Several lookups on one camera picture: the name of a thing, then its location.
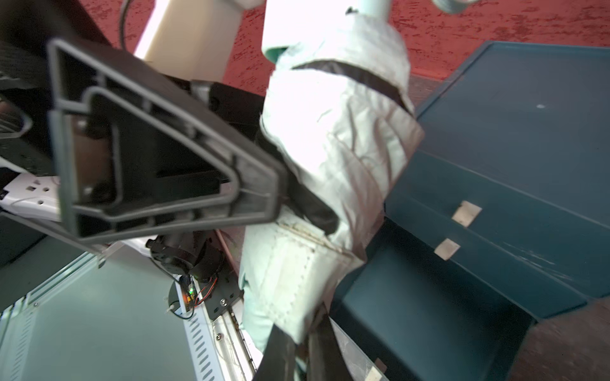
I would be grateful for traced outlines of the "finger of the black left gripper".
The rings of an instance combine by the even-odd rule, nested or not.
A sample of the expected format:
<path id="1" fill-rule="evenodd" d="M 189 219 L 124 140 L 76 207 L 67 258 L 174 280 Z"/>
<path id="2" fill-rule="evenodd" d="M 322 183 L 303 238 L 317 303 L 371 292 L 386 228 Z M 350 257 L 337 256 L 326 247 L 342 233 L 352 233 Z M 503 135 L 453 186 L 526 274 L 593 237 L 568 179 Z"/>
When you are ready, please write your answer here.
<path id="1" fill-rule="evenodd" d="M 138 58 L 47 45 L 60 220 L 87 243 L 271 222 L 280 162 Z"/>

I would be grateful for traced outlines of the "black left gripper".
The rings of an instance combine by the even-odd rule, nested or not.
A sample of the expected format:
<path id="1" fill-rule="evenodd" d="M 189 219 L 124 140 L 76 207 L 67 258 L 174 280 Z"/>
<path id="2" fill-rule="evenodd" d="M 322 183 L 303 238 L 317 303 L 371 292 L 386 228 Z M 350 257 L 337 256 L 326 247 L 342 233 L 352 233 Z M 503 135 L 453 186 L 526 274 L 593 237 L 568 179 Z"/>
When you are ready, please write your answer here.
<path id="1" fill-rule="evenodd" d="M 212 156 L 263 155 L 254 110 L 259 96 L 230 88 L 231 100 L 214 105 L 244 10 L 251 1 L 158 1 L 134 58 L 113 52 L 78 1 L 4 1 L 1 4 L 1 165 L 17 173 L 56 172 L 48 114 L 52 78 L 90 86 L 95 74 L 62 52 L 48 57 L 49 41 L 64 37 L 126 76 L 161 85 L 174 82 L 207 106 L 204 133 L 170 137 L 116 108 L 97 110 L 109 123 L 114 165 L 154 174 L 202 171 Z"/>

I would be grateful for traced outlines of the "green umbrella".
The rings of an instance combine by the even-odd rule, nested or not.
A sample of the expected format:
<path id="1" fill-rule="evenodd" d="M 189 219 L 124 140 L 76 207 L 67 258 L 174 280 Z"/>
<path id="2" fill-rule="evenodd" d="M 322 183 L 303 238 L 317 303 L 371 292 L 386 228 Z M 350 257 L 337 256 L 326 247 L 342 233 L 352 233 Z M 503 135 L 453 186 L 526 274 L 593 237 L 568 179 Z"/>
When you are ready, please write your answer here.
<path id="1" fill-rule="evenodd" d="M 274 222 L 246 228 L 244 330 L 300 344 L 317 310 L 366 261 L 363 241 L 424 131 L 388 1 L 268 1 L 262 52 L 275 64 L 261 132 L 295 176 Z"/>

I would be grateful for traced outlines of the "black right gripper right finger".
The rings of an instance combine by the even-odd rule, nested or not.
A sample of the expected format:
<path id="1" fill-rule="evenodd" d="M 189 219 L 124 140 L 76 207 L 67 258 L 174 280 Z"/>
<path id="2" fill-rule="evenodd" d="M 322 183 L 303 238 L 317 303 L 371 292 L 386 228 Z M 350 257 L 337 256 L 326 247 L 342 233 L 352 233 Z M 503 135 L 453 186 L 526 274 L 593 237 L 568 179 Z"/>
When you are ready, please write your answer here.
<path id="1" fill-rule="evenodd" d="M 353 380 L 327 314 L 322 315 L 308 336 L 308 355 L 308 380 Z"/>

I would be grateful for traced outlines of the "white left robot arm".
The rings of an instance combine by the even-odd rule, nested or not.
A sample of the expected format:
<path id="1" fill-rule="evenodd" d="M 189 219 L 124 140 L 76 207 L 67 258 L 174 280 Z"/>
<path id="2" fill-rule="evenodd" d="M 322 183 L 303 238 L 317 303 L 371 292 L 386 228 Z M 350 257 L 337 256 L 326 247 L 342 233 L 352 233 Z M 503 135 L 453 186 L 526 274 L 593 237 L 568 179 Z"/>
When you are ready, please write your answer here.
<path id="1" fill-rule="evenodd" d="M 78 1 L 1 4 L 1 211 L 81 243 L 271 222 L 260 96 L 222 76 L 248 1 L 158 1 L 136 49 Z"/>

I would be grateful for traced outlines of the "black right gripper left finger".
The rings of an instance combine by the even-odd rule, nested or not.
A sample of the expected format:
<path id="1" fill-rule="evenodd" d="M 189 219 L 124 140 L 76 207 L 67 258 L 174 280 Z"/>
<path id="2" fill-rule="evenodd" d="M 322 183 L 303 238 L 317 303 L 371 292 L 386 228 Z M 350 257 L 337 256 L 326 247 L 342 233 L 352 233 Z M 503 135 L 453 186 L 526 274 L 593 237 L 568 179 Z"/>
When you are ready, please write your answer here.
<path id="1" fill-rule="evenodd" d="M 292 338 L 275 325 L 253 381 L 291 381 L 295 379 L 295 349 Z"/>

